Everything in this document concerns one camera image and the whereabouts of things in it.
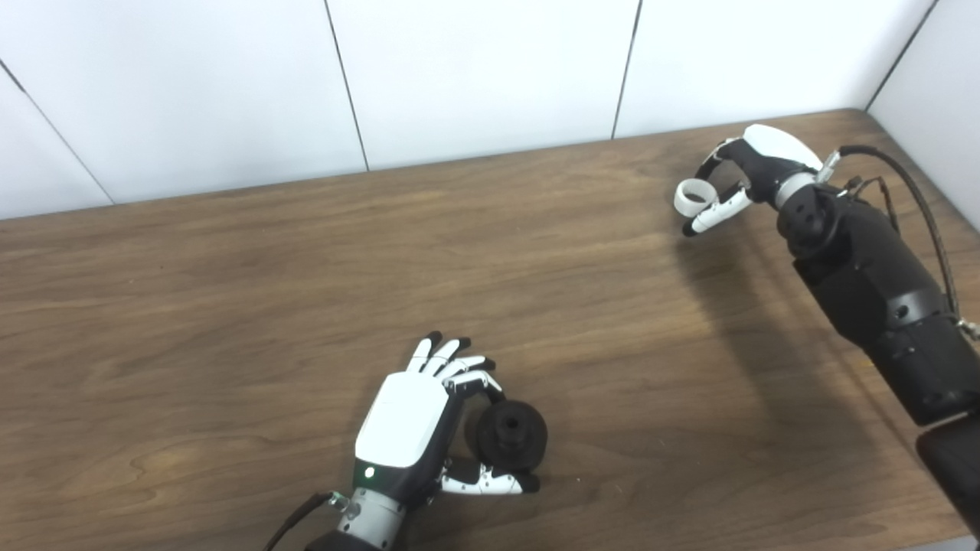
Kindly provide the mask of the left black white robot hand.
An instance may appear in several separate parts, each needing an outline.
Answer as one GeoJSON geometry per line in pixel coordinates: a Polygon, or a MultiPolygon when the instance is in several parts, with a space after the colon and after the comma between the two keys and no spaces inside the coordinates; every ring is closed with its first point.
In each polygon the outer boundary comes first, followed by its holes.
{"type": "Polygon", "coordinates": [[[450,456],[466,401],[477,395],[492,404],[505,400],[492,376],[495,362],[463,355],[469,346],[467,337],[445,341],[440,331],[431,331],[407,365],[385,377],[354,443],[354,491],[378,493],[406,508],[430,502],[440,492],[540,491],[535,474],[450,456]]]}

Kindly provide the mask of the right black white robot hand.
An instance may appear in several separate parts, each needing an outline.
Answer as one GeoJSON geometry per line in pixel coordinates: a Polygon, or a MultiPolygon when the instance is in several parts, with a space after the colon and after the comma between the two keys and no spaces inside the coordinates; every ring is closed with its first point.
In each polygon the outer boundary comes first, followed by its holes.
{"type": "Polygon", "coordinates": [[[694,177],[677,184],[673,206],[686,217],[682,234],[706,233],[753,204],[779,206],[801,186],[813,184],[823,161],[784,130],[753,123],[741,136],[721,141],[697,167],[694,177]],[[745,178],[719,192],[708,178],[725,161],[731,161],[745,178]]]}

